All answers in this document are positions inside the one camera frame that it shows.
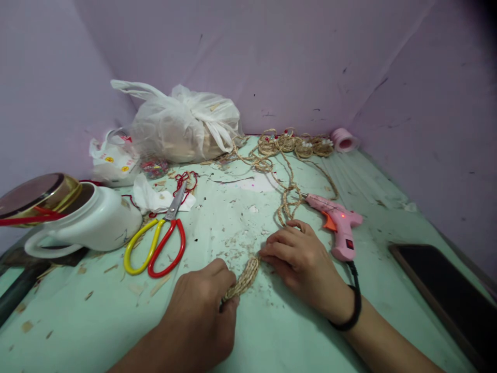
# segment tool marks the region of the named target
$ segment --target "glue gun trigger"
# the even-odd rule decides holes
[[[338,232],[337,226],[335,225],[335,222],[333,221],[331,216],[324,211],[321,211],[321,213],[326,216],[326,224],[323,225],[323,228],[328,228],[331,231]]]

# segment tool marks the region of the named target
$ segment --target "person's left hand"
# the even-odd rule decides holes
[[[112,371],[136,371],[139,367],[149,372],[198,372],[228,358],[235,342],[240,299],[232,298],[221,308],[220,304],[235,283],[235,274],[222,259],[182,275],[159,325]]]

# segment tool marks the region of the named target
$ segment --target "small plastic bag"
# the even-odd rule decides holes
[[[92,180],[103,182],[108,187],[125,187],[133,185],[140,173],[137,159],[119,145],[106,140],[100,143],[96,139],[90,141],[90,156],[93,158]]]
[[[240,112],[232,100],[194,92],[177,85],[167,96],[145,83],[111,80],[113,88],[145,100],[133,126],[152,123],[161,152],[172,162],[203,162],[233,150],[233,139],[243,136]],[[242,141],[235,140],[237,146]]]

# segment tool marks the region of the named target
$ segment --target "white mug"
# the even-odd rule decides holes
[[[56,258],[71,254],[82,247],[111,251],[122,247],[138,232],[142,223],[140,211],[116,191],[83,182],[83,191],[70,208],[81,207],[69,215],[43,224],[43,230],[30,237],[24,250],[39,258]],[[63,249],[39,246],[47,236],[72,243]]]

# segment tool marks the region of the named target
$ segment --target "pink hot glue gun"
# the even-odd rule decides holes
[[[302,193],[302,195],[309,206],[326,215],[324,228],[336,232],[335,247],[331,250],[333,256],[342,262],[354,260],[356,252],[352,228],[362,224],[362,216],[316,194]]]

